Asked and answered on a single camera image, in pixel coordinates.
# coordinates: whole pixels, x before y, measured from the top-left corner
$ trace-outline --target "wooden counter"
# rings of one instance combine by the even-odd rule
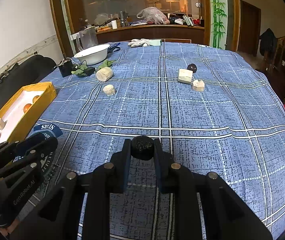
[[[97,33],[99,44],[116,41],[131,41],[132,39],[162,39],[167,42],[183,42],[204,44],[205,29],[199,26],[186,25],[138,25],[118,27]]]

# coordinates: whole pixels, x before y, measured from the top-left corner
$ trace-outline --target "cup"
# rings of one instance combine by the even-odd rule
[[[118,28],[118,27],[117,27],[117,20],[111,21],[111,24],[112,24],[113,30]]]
[[[89,27],[80,31],[76,36],[76,44],[79,51],[98,45],[95,27]]]

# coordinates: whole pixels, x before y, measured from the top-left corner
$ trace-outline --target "metal screw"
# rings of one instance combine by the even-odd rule
[[[75,172],[69,172],[66,177],[67,179],[74,179],[77,176],[77,174]]]
[[[218,174],[216,172],[211,171],[208,174],[208,177],[210,177],[211,179],[217,179],[218,178]]]
[[[114,167],[114,164],[113,163],[105,163],[103,166],[105,169],[112,169]]]
[[[171,164],[171,168],[174,170],[179,170],[181,167],[181,165],[179,163],[172,163]]]

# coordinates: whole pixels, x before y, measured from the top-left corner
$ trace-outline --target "wooden door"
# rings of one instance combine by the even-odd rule
[[[257,56],[261,10],[241,0],[241,29],[238,51]]]

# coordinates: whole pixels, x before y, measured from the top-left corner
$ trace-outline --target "black chair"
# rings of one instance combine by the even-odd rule
[[[49,75],[56,66],[54,60],[34,55],[16,66],[0,84],[0,109],[23,86],[35,84]]]

